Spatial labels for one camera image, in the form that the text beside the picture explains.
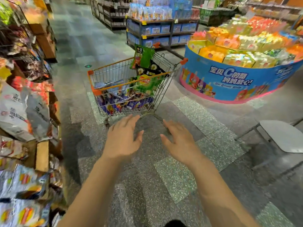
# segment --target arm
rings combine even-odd
[[[222,179],[215,165],[204,156],[190,132],[180,123],[163,121],[174,139],[161,134],[170,154],[193,173],[205,213],[213,227],[259,227]]]
[[[133,141],[138,119],[139,116],[130,115],[109,128],[101,158],[95,163],[58,227],[104,226],[120,166],[142,143],[143,131]]]

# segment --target right hand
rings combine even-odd
[[[189,167],[202,155],[195,144],[194,138],[184,125],[179,122],[163,120],[163,123],[169,129],[174,140],[172,143],[165,135],[160,134],[163,145],[168,149],[172,157]]]

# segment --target forearm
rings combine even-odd
[[[120,162],[102,156],[58,227],[103,226],[120,165]]]
[[[257,227],[250,214],[229,189],[215,165],[206,157],[199,156],[189,166],[198,186],[201,203],[214,227]]]

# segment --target floor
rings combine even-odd
[[[129,58],[125,31],[111,32],[95,19],[88,5],[53,0],[51,26],[57,39],[58,63],[53,65],[57,97],[61,103],[63,154],[67,169],[68,203],[78,193],[102,154],[106,128],[102,124],[87,78],[86,64],[97,68]],[[184,48],[176,49],[184,54]],[[172,62],[178,58],[165,55]],[[239,145],[233,138],[258,120],[292,122],[303,116],[303,76],[298,71],[275,93],[241,105],[213,103],[187,92],[172,81],[157,114],[182,122],[196,144],[220,170],[233,193],[263,227],[302,226],[303,160],[289,154],[257,171],[251,168],[271,156],[254,132]],[[165,128],[154,117],[137,127],[144,140],[119,178],[108,226],[160,227],[177,218],[189,227],[210,226],[188,169],[173,160],[159,137]],[[303,123],[298,126],[303,131]]]

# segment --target shopping cart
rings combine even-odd
[[[181,65],[188,59],[171,50],[169,47],[154,44],[155,48],[163,48],[181,61],[172,64],[163,54],[155,52],[152,61],[157,64],[164,73],[147,76],[138,75],[140,69],[131,69],[134,57],[116,63],[106,65],[88,71],[88,78],[92,92],[95,96],[101,116],[104,116],[104,124],[109,128],[108,119],[114,115],[128,113],[141,113],[140,118],[153,115],[162,121],[155,112],[161,103],[163,96],[172,79],[181,71]]]

